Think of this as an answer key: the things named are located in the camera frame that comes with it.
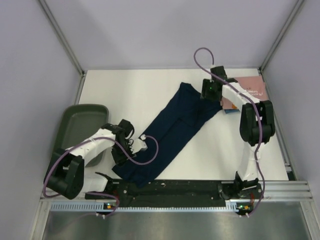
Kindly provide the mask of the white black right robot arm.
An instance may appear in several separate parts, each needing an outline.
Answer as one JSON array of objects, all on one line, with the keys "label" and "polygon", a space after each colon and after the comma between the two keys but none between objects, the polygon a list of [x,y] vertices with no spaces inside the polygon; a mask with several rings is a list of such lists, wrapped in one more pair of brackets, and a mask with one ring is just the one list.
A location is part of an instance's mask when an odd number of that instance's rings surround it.
[{"label": "white black right robot arm", "polygon": [[213,65],[208,73],[211,78],[202,81],[201,98],[210,101],[227,99],[241,113],[239,133],[244,142],[243,154],[232,185],[224,186],[221,194],[227,199],[245,198],[264,187],[259,183],[264,179],[259,166],[260,150],[276,131],[273,104],[251,95],[236,79],[228,78],[223,66]]}]

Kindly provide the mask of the navy blue t-shirt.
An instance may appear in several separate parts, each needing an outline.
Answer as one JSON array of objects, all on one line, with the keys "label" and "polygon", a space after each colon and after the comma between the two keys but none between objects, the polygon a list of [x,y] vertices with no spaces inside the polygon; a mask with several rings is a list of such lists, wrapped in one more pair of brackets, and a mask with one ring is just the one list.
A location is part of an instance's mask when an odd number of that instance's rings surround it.
[{"label": "navy blue t-shirt", "polygon": [[219,101],[201,98],[200,92],[182,82],[166,107],[143,131],[147,150],[140,151],[134,162],[115,165],[112,171],[121,179],[144,187],[156,179],[174,160],[202,126],[222,106]]}]

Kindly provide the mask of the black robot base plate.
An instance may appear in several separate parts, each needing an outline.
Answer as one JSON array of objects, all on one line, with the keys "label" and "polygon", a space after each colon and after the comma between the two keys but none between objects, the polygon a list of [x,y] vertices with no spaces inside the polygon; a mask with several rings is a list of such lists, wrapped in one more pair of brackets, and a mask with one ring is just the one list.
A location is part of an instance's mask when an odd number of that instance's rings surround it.
[{"label": "black robot base plate", "polygon": [[241,189],[235,181],[153,180],[139,188],[134,183],[113,179],[104,193],[117,197],[122,208],[224,207],[227,200],[258,200],[262,185],[255,181]]}]

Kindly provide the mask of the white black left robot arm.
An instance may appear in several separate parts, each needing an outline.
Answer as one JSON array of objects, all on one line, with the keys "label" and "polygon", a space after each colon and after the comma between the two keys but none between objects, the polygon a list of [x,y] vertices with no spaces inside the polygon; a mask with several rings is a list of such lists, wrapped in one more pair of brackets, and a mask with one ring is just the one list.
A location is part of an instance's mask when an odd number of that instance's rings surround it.
[{"label": "white black left robot arm", "polygon": [[99,154],[111,150],[115,164],[122,165],[134,153],[129,137],[134,127],[128,120],[118,125],[107,123],[91,137],[67,149],[59,148],[51,157],[42,194],[46,198],[64,196],[72,200],[80,193],[97,192],[102,198],[109,198],[114,191],[108,176],[102,173],[86,173],[86,166]]}]

